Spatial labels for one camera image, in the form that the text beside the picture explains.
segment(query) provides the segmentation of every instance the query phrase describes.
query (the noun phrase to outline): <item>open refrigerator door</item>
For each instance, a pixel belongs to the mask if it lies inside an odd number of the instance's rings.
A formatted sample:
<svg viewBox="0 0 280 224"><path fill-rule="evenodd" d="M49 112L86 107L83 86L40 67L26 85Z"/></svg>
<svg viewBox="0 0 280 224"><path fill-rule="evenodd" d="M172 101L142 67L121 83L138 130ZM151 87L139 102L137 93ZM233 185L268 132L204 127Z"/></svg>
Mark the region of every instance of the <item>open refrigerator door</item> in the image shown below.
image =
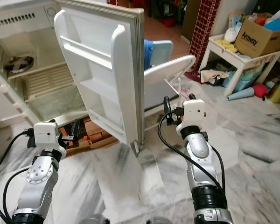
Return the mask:
<svg viewBox="0 0 280 224"><path fill-rule="evenodd" d="M58 0L55 32L91 120L143 142L143 9Z"/></svg>

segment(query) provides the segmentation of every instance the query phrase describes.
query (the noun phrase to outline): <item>plastic chair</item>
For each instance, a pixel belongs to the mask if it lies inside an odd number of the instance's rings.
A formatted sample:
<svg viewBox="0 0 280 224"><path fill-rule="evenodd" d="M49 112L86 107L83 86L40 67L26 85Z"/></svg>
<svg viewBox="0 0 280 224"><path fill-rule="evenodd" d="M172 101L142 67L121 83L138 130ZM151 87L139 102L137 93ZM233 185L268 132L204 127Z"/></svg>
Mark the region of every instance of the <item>plastic chair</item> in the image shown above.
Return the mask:
<svg viewBox="0 0 280 224"><path fill-rule="evenodd" d="M144 116L149 116L163 110L164 96L168 96L172 104L181 104L181 82L179 79L178 90L170 83L184 74L194 63L194 55L187 55L169 62L165 62L144 71ZM168 79L177 75L170 83Z"/></svg>

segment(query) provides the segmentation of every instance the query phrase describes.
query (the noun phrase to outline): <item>brick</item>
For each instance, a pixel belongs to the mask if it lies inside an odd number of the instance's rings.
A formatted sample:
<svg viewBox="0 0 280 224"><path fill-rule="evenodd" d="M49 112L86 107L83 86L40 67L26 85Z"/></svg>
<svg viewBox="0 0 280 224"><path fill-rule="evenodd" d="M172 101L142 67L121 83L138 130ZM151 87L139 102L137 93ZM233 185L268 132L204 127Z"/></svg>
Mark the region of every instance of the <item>brick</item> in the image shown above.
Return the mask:
<svg viewBox="0 0 280 224"><path fill-rule="evenodd" d="M100 140L102 140L102 134L101 133L97 133L97 134L93 134L89 136L89 140L91 143L96 143Z"/></svg>
<svg viewBox="0 0 280 224"><path fill-rule="evenodd" d="M90 149L97 149L97 148L101 148L101 147L109 147L111 145L114 145L118 142L118 140L115 137L109 137L106 138L104 140L98 141L94 144L90 145Z"/></svg>
<svg viewBox="0 0 280 224"><path fill-rule="evenodd" d="M90 117L87 116L86 118L83 118L84 123L89 122L89 121L91 121Z"/></svg>
<svg viewBox="0 0 280 224"><path fill-rule="evenodd" d="M112 135L110 135L108 132L106 132L106 131L103 131L102 132L102 139L106 139L106 138L109 138L109 137L111 137Z"/></svg>
<svg viewBox="0 0 280 224"><path fill-rule="evenodd" d="M91 136L100 132L103 132L104 129L97 126L93 121L89 121L85 123L85 129L87 135Z"/></svg>

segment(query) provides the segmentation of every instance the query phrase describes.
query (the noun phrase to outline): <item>cardboard box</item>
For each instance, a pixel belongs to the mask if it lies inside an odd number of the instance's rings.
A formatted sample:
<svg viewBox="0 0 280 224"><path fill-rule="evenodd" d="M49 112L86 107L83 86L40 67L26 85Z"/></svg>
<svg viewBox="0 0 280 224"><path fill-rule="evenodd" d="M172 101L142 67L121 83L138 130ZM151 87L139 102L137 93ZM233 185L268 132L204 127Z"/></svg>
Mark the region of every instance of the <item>cardboard box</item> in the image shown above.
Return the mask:
<svg viewBox="0 0 280 224"><path fill-rule="evenodd" d="M259 15L272 16L269 13ZM251 58L267 55L280 51L280 31L271 31L246 17L234 45L239 52Z"/></svg>

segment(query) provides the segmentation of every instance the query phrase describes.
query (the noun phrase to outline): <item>cloth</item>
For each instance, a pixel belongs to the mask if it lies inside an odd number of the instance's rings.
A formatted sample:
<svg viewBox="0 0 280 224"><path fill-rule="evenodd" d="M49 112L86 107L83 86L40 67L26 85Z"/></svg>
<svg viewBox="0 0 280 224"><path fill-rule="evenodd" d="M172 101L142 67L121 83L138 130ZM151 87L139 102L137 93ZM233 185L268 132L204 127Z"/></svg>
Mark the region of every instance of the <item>cloth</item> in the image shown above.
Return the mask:
<svg viewBox="0 0 280 224"><path fill-rule="evenodd" d="M227 50L230 50L233 53L236 53L238 51L238 49L235 48L234 44L225 41L225 40L215 40L218 44L222 45L223 47L225 47Z"/></svg>
<svg viewBox="0 0 280 224"><path fill-rule="evenodd" d="M186 71L184 75L195 82L201 83L200 74L197 71Z"/></svg>
<svg viewBox="0 0 280 224"><path fill-rule="evenodd" d="M144 70L150 68L150 59L154 50L154 42L144 40Z"/></svg>
<svg viewBox="0 0 280 224"><path fill-rule="evenodd" d="M206 83L210 78L215 78L217 76L220 76L221 78L227 78L229 75L226 74L223 71L215 71L213 69L211 70L202 70L200 72L201 75L201 82Z"/></svg>

